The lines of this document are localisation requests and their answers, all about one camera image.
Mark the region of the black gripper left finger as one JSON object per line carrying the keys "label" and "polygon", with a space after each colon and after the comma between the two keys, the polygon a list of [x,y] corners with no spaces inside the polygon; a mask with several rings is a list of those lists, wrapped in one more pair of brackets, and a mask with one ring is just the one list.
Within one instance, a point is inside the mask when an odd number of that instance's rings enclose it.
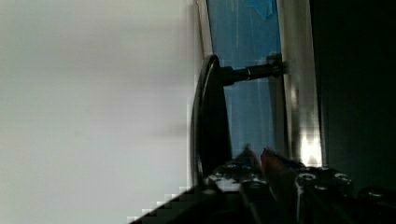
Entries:
{"label": "black gripper left finger", "polygon": [[240,154],[218,166],[204,179],[207,186],[215,187],[222,192],[238,191],[245,182],[268,183],[251,144],[246,144]]}

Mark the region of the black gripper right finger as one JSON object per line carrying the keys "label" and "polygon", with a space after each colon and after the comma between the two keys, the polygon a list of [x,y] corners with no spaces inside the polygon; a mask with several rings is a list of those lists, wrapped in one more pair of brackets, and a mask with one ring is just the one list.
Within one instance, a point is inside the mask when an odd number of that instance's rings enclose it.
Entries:
{"label": "black gripper right finger", "polygon": [[261,169],[285,224],[354,224],[351,178],[329,167],[308,167],[275,153],[260,155]]}

